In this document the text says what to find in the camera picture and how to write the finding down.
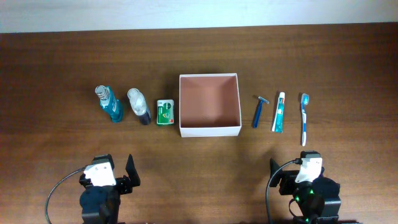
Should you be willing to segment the clear dark liquid bottle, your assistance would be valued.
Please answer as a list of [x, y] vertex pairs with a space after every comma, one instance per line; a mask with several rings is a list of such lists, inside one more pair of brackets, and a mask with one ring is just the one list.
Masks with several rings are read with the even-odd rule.
[[151, 122], [151, 114], [147, 106], [144, 95], [137, 89], [131, 88], [127, 92], [127, 97], [134, 114], [143, 125], [148, 125]]

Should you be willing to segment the green Dettol soap box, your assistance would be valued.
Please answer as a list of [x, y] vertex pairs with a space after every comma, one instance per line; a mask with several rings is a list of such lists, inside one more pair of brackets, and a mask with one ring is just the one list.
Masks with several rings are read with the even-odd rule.
[[174, 118], [174, 100], [157, 100], [157, 125], [173, 125]]

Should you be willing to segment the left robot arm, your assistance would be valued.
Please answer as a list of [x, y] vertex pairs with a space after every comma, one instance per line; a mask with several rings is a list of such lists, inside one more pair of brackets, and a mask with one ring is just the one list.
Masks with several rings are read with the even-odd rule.
[[114, 176], [114, 162], [110, 154], [96, 156], [92, 164], [84, 168], [79, 179], [85, 188], [80, 196], [84, 224], [118, 222], [121, 196], [132, 193], [133, 188], [141, 184], [131, 155], [128, 156], [125, 170], [126, 175]]

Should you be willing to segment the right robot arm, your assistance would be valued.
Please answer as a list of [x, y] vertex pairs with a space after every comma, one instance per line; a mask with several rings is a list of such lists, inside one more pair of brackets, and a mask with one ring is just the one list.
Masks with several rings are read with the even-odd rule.
[[281, 195], [291, 196], [289, 203], [296, 203], [302, 212], [294, 212], [293, 223], [338, 223], [341, 199], [340, 184], [323, 176], [321, 157], [296, 158], [279, 166], [270, 160], [270, 179], [266, 187], [266, 209], [272, 223], [269, 208], [269, 189], [279, 187]]

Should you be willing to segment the teal mouthwash bottle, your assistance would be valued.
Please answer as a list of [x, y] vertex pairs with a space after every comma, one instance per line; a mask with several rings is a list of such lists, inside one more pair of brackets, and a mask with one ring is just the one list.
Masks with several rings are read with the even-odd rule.
[[95, 93], [99, 98], [102, 109], [109, 115], [114, 123], [121, 122], [123, 119], [123, 107], [121, 102], [115, 97], [109, 86], [99, 85], [95, 88]]

